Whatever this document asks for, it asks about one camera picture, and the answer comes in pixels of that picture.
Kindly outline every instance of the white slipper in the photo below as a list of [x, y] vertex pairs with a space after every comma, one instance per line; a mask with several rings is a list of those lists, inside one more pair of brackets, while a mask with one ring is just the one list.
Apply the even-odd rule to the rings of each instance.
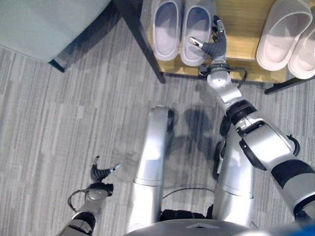
[[159, 60], [173, 60], [178, 54], [183, 18], [183, 0], [163, 0], [154, 12], [153, 48]]
[[217, 13], [214, 0], [188, 0], [185, 5], [185, 15], [182, 32], [181, 59], [189, 66], [201, 65], [206, 54], [188, 42], [189, 37], [196, 37], [209, 42], [213, 17]]
[[269, 12], [256, 59], [266, 70], [284, 68], [293, 49], [312, 21], [308, 0], [276, 0]]
[[299, 79], [315, 75], [315, 7], [312, 8], [313, 20], [301, 35], [289, 61], [289, 71]]

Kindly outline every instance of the striped carpet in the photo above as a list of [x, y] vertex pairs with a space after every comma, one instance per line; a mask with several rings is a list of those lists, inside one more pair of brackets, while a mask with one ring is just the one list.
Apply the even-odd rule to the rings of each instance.
[[[142, 22], [148, 29], [150, 1]], [[136, 41], [111, 4], [105, 13], [50, 65], [0, 49], [0, 235], [56, 235], [71, 218], [67, 197], [89, 182], [92, 159], [99, 166], [122, 163], [95, 235], [120, 236], [128, 194], [141, 153], [151, 107], [174, 108], [179, 120], [167, 148], [165, 189], [215, 188], [212, 155], [222, 113], [204, 81], [156, 79]], [[315, 165], [315, 81], [279, 93], [245, 83], [242, 93], [280, 129], [301, 143], [300, 157]], [[253, 222], [262, 228], [290, 224], [292, 216], [267, 173], [255, 173]], [[74, 200], [80, 206], [83, 197]], [[175, 193], [163, 208], [206, 213], [213, 194]]]

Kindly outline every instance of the chair seat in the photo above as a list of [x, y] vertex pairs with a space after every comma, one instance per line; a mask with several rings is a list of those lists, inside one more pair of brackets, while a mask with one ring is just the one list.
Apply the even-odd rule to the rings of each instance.
[[110, 0], [1, 0], [0, 46], [51, 61]]

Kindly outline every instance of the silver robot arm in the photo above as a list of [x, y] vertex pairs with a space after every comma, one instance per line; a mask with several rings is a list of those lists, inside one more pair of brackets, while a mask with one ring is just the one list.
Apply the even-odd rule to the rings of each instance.
[[102, 183], [110, 173], [121, 167], [120, 164], [106, 170], [97, 168], [98, 157], [92, 163], [91, 184], [87, 189], [75, 191], [68, 199], [70, 207], [76, 211], [71, 204], [71, 197], [78, 192], [85, 193], [83, 206], [76, 211], [76, 214], [57, 234], [57, 236], [91, 236], [97, 222], [101, 219], [101, 210], [104, 207], [105, 199], [112, 195], [114, 186]]
[[235, 126], [244, 154], [256, 168], [268, 171], [295, 217], [315, 219], [315, 171], [293, 154], [286, 134], [248, 102], [232, 83], [226, 63], [226, 39], [222, 21], [214, 18], [215, 43], [190, 37], [189, 42], [212, 58], [208, 91]]

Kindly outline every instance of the table leg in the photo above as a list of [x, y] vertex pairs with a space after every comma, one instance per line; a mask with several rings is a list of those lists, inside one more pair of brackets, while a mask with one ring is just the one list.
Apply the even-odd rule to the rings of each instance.
[[134, 7], [127, 0], [113, 0], [116, 7], [118, 8], [120, 14], [128, 25], [131, 33], [139, 44], [144, 56], [147, 58], [151, 68], [157, 75], [158, 80], [164, 84], [165, 78], [160, 72], [158, 62], [153, 54], [153, 50], [149, 44], [146, 33], [143, 29], [143, 26], [140, 22], [140, 19], [137, 17]]
[[59, 63], [56, 62], [55, 60], [51, 60], [50, 62], [48, 62], [48, 64], [52, 65], [54, 68], [59, 70], [61, 73], [64, 73], [64, 68], [61, 65], [59, 65]]
[[308, 82], [308, 81], [313, 80], [313, 79], [315, 79], [315, 76], [313, 76], [313, 77], [311, 77], [309, 79], [306, 79], [306, 80], [293, 78], [293, 79], [287, 80], [287, 81], [285, 81], [283, 83], [280, 83], [280, 84], [274, 84], [273, 87], [268, 88], [268, 89], [265, 90], [265, 94], [266, 95], [273, 94], [275, 92], [279, 92], [281, 90], [284, 90], [284, 89], [287, 89], [287, 88], [290, 88], [290, 87], [293, 87], [293, 86], [296, 86], [296, 85]]

